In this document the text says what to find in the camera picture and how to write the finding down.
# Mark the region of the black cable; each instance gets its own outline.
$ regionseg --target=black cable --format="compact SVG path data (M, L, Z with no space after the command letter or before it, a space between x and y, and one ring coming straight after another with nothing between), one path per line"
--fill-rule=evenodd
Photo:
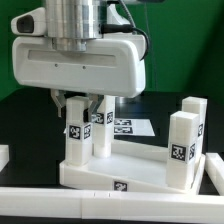
M118 2L119 2L119 4L120 4L121 8L122 8L122 9L124 10L124 12L126 13L126 15L127 15L127 17L128 17L128 21L130 22L130 24L131 24L133 27L136 27L135 22L134 22L134 20L133 20L133 18L132 18L132 15L131 15L131 13L129 12L129 10L128 10L126 4L124 3L124 1L123 1L123 0L118 0Z
M102 24L102 26L101 26L101 33L102 34L105 34L105 33L118 33L118 32L132 33L133 31L136 31L136 32L142 34L144 36L144 38L145 38L146 49L145 49L145 53L144 53L143 57L141 58L141 60L143 60L147 56L147 54L149 52L149 47L150 47L149 38L148 38L147 34L143 30L140 30L140 29L138 29L136 27L133 27L130 24L124 24L124 25Z
M140 30L140 29L138 29L136 27L133 27L132 29L134 31L137 31L138 33L142 34L144 36L144 38L145 38L146 48L145 48L145 53L144 53L144 55L141 58L141 60L143 60L149 53L150 41L149 41L148 35L143 30Z

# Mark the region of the green wall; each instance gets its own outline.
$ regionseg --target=green wall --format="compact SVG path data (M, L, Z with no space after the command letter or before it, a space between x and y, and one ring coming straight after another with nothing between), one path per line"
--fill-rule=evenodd
M20 88L13 76L11 20L41 5L40 0L0 1L0 99Z
M40 5L40 0L0 2L0 98L20 88L13 78L10 21ZM129 9L153 43L146 90L194 91L224 104L224 1L166 0Z

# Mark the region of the white block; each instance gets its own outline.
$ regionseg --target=white block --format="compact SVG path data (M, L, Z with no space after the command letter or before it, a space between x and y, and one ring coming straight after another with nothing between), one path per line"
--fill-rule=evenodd
M179 111L170 118L166 183L188 190L194 180L199 115Z
M67 100L65 160L76 166L86 164L92 156L92 124L83 122L87 108L88 100L84 97Z
M111 155L111 142L114 139L115 97L105 96L97 110L97 121L94 123L94 156L108 158Z
M219 154L206 153L205 170L219 194L224 196L224 162Z
M94 156L98 158L108 158L111 156L111 143L105 145L94 144Z
M199 114L200 122L198 127L198 140L197 140L197 150L195 159L196 168L199 164L202 152L206 109L207 109L207 99L188 97L182 101L182 111Z
M197 114L178 111L170 117L169 142L190 145L197 138Z
M182 111L199 114L200 125L203 124L202 134L204 133L206 109L207 99L187 97L182 101Z
M9 162L9 146L0 145L0 172Z
M83 124L83 112L89 106L87 97L71 97L66 102L66 121L67 123Z
M83 219L120 219L120 192L95 191L82 200Z

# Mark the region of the white platform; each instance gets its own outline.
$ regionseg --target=white platform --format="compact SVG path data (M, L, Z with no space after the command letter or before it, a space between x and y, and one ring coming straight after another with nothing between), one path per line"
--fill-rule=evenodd
M219 194L224 196L224 161L218 153L206 153L205 170Z
M64 186L86 190L118 190L115 185L120 184L124 187L124 191L129 192L197 194L203 175L205 157L201 157L190 191L167 186L167 158L167 148L117 140L112 144L110 158L92 157L84 166L71 166L65 161L62 162L60 183Z

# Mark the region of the robotic arm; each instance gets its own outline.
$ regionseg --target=robotic arm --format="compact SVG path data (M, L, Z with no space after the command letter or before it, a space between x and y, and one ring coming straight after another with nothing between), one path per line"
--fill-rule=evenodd
M146 39L112 2L45 0L12 21L13 67L22 85L135 97L145 88Z

